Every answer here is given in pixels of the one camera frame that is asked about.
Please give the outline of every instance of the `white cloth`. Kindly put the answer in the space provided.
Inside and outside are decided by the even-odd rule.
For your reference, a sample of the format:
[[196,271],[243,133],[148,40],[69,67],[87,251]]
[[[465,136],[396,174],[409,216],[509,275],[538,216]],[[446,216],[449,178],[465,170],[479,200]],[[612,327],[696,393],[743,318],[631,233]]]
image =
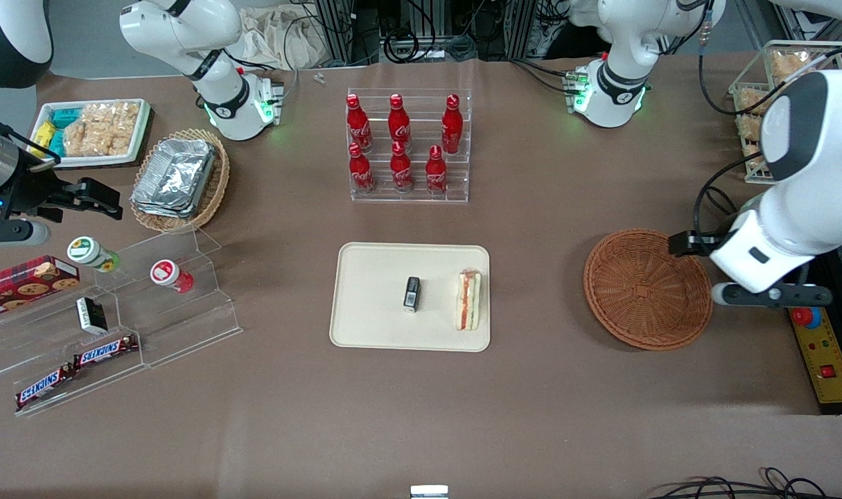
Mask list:
[[306,69],[328,59],[328,49],[322,38],[322,26],[316,18],[316,6],[295,6],[284,3],[272,7],[243,7],[239,16],[243,20],[245,48],[241,59],[268,64],[281,69]]

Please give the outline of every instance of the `yellow control panel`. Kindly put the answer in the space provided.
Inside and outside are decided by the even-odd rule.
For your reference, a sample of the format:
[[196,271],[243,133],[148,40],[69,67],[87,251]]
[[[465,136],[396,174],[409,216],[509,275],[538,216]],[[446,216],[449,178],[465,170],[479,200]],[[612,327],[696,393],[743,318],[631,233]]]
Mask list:
[[842,402],[842,353],[826,310],[795,308],[789,312],[818,401]]

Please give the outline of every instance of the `clear acrylic stand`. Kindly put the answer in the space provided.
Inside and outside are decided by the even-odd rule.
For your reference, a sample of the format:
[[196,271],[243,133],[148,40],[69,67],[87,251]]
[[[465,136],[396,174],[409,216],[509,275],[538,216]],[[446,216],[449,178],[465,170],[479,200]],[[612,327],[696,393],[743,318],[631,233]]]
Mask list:
[[[124,335],[137,335],[141,345],[138,351],[80,369],[72,379],[15,414],[47,410],[240,333],[233,302],[218,287],[208,257],[219,247],[204,231],[192,227],[159,234],[119,250],[119,268],[109,274],[95,272],[90,287],[53,295],[46,303],[41,300],[24,307],[22,313],[0,320],[0,379],[13,382],[12,395],[71,362],[74,355]],[[189,292],[179,294],[152,283],[149,269],[160,259],[174,260],[182,271],[193,275]],[[85,268],[81,270],[91,274]],[[79,297],[91,297],[102,304],[107,335],[98,337],[79,328]]]
[[[354,202],[439,202],[462,204],[469,202],[471,192],[471,123],[473,103],[468,89],[349,89],[348,94],[360,97],[363,110],[371,124],[374,139],[372,150],[366,157],[371,164],[372,175],[377,189],[370,195],[361,195],[350,182],[350,196]],[[392,142],[389,139],[389,96],[402,95],[405,111],[411,119],[412,127],[412,179],[414,190],[407,195],[396,192],[393,175],[389,169],[392,156]],[[464,127],[461,145],[455,155],[443,155],[446,160],[446,195],[434,196],[427,190],[425,167],[430,157],[430,146],[442,145],[442,114],[446,111],[446,97],[458,94],[461,98],[461,114]],[[347,145],[352,139],[350,130],[346,130]]]

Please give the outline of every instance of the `coca-cola bottle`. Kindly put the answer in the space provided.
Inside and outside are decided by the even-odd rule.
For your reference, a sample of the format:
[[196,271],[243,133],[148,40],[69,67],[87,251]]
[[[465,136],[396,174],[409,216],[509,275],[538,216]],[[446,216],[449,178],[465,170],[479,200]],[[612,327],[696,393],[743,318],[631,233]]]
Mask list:
[[350,175],[357,193],[370,195],[377,187],[368,158],[362,153],[362,148],[356,142],[350,145]]
[[431,146],[427,161],[427,190],[434,196],[446,194],[446,161],[442,159],[442,148]]
[[396,192],[407,195],[414,190],[412,160],[405,155],[405,144],[402,142],[393,142],[393,156],[389,158],[389,168],[393,170],[393,183],[396,184]]
[[393,142],[401,142],[405,146],[405,154],[412,152],[412,127],[408,113],[402,108],[402,96],[389,96],[389,137]]
[[371,150],[371,126],[368,116],[362,110],[360,98],[356,94],[347,96],[347,126],[350,127],[350,137],[360,145],[363,152]]
[[442,148],[446,154],[457,154],[461,146],[461,133],[464,130],[464,118],[461,116],[461,99],[458,94],[446,98],[446,113],[442,116]]

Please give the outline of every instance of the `wicker basket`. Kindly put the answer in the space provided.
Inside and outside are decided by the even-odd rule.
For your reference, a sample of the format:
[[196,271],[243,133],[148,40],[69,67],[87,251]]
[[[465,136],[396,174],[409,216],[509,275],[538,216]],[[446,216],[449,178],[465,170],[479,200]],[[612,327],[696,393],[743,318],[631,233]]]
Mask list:
[[584,266],[584,294],[612,335],[645,350],[695,341],[710,322],[710,279],[697,259],[674,258],[667,236],[632,229],[605,237]]
[[[206,130],[181,130],[181,132],[174,132],[168,135],[169,139],[186,139],[186,140],[205,140],[209,144],[215,146],[217,149],[214,157],[214,164],[211,176],[208,178],[208,183],[205,184],[205,192],[202,193],[202,201],[199,203],[199,209],[192,218],[173,218],[160,217],[159,215],[150,215],[137,209],[132,203],[132,212],[134,217],[141,222],[141,225],[146,228],[157,231],[171,231],[179,229],[184,225],[193,224],[194,227],[202,227],[214,213],[218,210],[220,203],[224,200],[224,191],[227,190],[227,182],[230,180],[230,158],[227,157],[227,151],[224,150],[224,145],[221,144],[220,139]],[[146,164],[149,164],[149,159],[157,150],[161,141],[152,147],[152,150],[144,157],[141,162],[141,168],[138,170],[138,176],[134,180],[134,185],[137,186],[141,181],[144,171],[146,171]]]

